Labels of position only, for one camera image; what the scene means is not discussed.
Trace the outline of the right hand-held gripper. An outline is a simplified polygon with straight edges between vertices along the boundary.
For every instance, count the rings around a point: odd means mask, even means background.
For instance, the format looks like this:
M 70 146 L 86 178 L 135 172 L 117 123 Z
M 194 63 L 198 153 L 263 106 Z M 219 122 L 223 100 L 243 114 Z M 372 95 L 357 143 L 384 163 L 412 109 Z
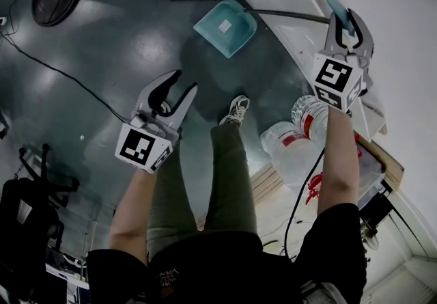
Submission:
M 346 113 L 352 103 L 373 85 L 368 70 L 374 41 L 363 19 L 348 8 L 348 32 L 356 44 L 343 44 L 343 23 L 330 15 L 324 50 L 315 54 L 311 86 L 319 100 Z

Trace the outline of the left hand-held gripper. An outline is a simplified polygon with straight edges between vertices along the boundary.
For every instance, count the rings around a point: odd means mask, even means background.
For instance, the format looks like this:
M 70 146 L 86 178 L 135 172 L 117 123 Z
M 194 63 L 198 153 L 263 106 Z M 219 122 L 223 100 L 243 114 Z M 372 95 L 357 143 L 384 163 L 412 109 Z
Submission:
M 163 104 L 181 74 L 164 73 L 143 88 L 130 122 L 122 125 L 115 157 L 153 174 L 173 152 L 198 89 L 193 83 L 174 107 Z

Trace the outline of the teal dustpan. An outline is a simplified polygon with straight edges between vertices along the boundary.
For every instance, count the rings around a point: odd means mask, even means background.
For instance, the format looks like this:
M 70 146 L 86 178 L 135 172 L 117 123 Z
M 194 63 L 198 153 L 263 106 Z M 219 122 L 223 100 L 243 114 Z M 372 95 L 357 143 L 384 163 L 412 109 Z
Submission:
M 328 17 L 244 8 L 235 0 L 218 3 L 193 29 L 229 59 L 255 35 L 256 15 L 270 17 L 266 24 L 296 59 L 311 58 L 323 48 L 330 21 Z

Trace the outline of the person's right forearm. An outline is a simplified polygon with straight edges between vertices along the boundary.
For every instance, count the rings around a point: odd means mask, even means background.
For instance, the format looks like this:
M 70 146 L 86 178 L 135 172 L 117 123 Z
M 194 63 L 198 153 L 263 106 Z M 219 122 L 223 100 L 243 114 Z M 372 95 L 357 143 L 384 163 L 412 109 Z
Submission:
M 318 214 L 339 204 L 358 203 L 359 166 L 352 121 L 330 107 L 318 197 Z

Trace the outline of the person's left forearm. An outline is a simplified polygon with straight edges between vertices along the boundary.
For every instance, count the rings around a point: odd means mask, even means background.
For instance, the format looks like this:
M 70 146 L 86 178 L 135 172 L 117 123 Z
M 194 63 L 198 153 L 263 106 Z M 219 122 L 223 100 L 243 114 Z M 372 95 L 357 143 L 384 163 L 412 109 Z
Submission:
M 156 176 L 135 171 L 113 218 L 109 247 L 147 263 L 147 225 L 156 185 Z

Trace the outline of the white shelf unit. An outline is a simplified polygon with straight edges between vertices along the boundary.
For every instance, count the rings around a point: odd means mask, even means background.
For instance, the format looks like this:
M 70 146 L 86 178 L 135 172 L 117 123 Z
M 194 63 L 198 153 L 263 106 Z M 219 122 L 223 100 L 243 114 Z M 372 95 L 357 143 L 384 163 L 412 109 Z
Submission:
M 246 0 L 254 10 L 295 12 L 323 17 L 316 0 Z M 307 80 L 310 79 L 313 58 L 324 48 L 327 25 L 293 17 L 262 14 L 261 18 L 279 39 Z M 382 103 L 373 92 L 359 98 L 352 105 L 358 112 L 352 118 L 354 130 L 371 141 L 384 128 L 386 119 Z

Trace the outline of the white sneaker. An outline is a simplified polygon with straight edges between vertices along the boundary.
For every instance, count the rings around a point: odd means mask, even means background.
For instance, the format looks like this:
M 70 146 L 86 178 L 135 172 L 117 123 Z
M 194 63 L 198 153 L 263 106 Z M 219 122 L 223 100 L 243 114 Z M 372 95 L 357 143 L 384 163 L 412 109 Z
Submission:
M 219 121 L 218 125 L 236 124 L 238 127 L 240 127 L 249 107 L 250 99 L 247 96 L 236 96 L 231 101 L 228 114 Z

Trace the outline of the green trousers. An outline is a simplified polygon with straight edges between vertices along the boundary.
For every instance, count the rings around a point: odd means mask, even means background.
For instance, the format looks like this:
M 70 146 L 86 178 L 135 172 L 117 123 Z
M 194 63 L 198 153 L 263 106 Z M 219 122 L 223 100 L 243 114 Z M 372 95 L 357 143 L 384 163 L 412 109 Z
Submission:
M 211 130 L 213 180 L 204 229 L 191 210 L 176 148 L 160 166 L 147 226 L 147 250 L 153 258 L 187 238 L 225 232 L 257 233 L 253 188 L 246 152 L 235 122 Z

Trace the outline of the wooden table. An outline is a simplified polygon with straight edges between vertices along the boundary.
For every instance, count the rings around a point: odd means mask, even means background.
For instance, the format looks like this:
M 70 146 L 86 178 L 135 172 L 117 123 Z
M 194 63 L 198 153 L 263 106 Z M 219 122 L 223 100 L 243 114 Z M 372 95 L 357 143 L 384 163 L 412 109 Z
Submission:
M 394 191 L 398 191 L 404 177 L 404 167 L 374 141 L 367 141 L 358 133 L 355 133 L 355 138 L 358 143 L 382 164 L 385 168 L 385 181 Z

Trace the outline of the wooden slatted crate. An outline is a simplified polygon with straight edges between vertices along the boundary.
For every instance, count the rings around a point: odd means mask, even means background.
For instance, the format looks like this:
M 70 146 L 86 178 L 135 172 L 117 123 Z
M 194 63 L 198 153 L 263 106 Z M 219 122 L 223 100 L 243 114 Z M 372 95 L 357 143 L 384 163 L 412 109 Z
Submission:
M 284 185 L 283 179 L 271 164 L 267 164 L 254 174 L 251 184 L 255 204 L 261 203 Z

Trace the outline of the black printed shirt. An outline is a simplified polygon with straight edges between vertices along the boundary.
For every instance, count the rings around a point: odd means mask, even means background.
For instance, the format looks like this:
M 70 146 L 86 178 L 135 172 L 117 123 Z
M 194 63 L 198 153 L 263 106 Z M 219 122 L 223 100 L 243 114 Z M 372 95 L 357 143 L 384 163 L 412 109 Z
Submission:
M 149 264 L 123 251 L 89 253 L 91 304 L 303 304 L 308 281 L 333 284 L 360 304 L 366 260 L 358 208 L 340 204 L 317 217 L 295 260 L 264 252 L 242 232 L 180 241 Z

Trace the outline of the black office chair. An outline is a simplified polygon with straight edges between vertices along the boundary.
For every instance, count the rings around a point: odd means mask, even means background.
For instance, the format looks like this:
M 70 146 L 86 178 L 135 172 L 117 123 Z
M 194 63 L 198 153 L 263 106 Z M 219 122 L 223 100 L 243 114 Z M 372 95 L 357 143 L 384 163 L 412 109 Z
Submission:
M 42 146 L 41 170 L 37 174 L 25 160 L 19 159 L 30 178 L 6 181 L 0 198 L 0 286 L 17 300 L 29 301 L 46 277 L 46 248 L 56 240 L 59 251 L 64 224 L 57 209 L 68 205 L 68 194 L 77 192 L 79 181 L 69 185 L 51 182 L 47 176 L 48 144 Z

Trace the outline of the grey waist pack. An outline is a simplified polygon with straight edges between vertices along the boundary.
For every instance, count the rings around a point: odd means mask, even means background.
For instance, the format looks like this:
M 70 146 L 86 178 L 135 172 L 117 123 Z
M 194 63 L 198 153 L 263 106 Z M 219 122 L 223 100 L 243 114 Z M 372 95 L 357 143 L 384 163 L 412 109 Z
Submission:
M 303 304 L 347 304 L 340 291 L 327 282 L 308 281 L 300 287 Z

